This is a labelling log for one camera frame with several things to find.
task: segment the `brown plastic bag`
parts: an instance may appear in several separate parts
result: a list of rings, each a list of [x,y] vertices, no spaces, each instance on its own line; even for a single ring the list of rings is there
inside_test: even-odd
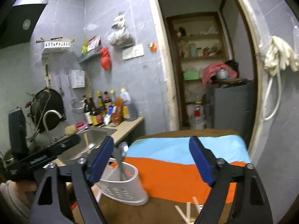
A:
[[[122,121],[123,118],[123,100],[121,98],[117,98],[115,100],[115,112],[111,116],[111,121],[114,123],[116,126],[119,126],[119,124]]]

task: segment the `light blue cloth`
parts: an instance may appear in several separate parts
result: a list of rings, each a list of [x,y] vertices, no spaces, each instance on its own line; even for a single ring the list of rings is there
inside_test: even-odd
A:
[[[135,141],[127,152],[127,157],[151,158],[160,161],[195,164],[189,151],[190,137],[148,138]],[[216,158],[224,158],[228,163],[243,161],[250,163],[245,142],[240,136],[199,137],[205,148]]]

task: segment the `range hood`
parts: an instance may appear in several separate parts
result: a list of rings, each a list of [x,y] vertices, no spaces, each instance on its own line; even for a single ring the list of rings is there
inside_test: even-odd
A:
[[[0,25],[0,49],[30,41],[49,0],[17,0]]]

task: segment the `stainless steel sink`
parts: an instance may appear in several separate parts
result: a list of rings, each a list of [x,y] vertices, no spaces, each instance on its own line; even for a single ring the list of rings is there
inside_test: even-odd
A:
[[[77,132],[77,134],[81,137],[80,143],[63,152],[61,155],[58,156],[58,159],[65,164],[71,164],[78,158],[87,157],[88,150],[84,138],[85,133],[87,134],[89,149],[92,150],[99,146],[106,136],[110,136],[114,132],[116,132],[115,129],[87,126],[84,129]]]

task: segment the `human hand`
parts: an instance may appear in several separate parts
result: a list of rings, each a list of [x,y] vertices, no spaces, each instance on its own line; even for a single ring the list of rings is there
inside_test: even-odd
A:
[[[30,207],[32,205],[30,199],[26,195],[26,192],[34,192],[37,190],[37,184],[33,181],[21,180],[18,182],[12,182],[13,190],[17,198],[22,201],[26,206]]]

